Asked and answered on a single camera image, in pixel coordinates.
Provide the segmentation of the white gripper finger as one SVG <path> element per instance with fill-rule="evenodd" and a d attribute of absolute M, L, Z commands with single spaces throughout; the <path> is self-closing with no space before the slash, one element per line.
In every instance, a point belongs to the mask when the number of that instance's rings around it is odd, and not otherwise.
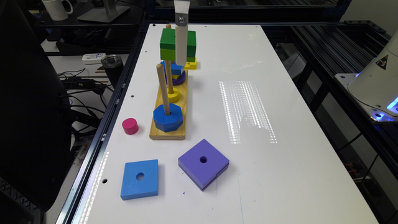
<path fill-rule="evenodd" d="M 175 62 L 184 66 L 187 62 L 187 35 L 189 0 L 174 0 L 175 9 Z"/>

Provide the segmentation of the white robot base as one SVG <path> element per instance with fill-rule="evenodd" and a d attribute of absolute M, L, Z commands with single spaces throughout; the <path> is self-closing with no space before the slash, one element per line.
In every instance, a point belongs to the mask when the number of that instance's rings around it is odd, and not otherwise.
<path fill-rule="evenodd" d="M 397 121 L 397 34 L 359 73 L 335 78 L 375 122 Z"/>

